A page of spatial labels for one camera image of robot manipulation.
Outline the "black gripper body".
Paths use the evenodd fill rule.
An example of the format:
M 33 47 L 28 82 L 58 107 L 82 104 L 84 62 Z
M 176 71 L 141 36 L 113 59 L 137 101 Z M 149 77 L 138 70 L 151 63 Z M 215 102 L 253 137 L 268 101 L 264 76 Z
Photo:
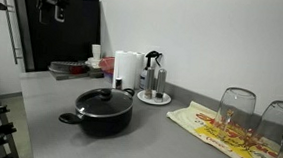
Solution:
M 57 22 L 64 22 L 65 8 L 69 4 L 68 0 L 37 0 L 36 7 L 39 10 L 39 22 L 49 23 L 49 11 L 54 8 L 54 19 Z

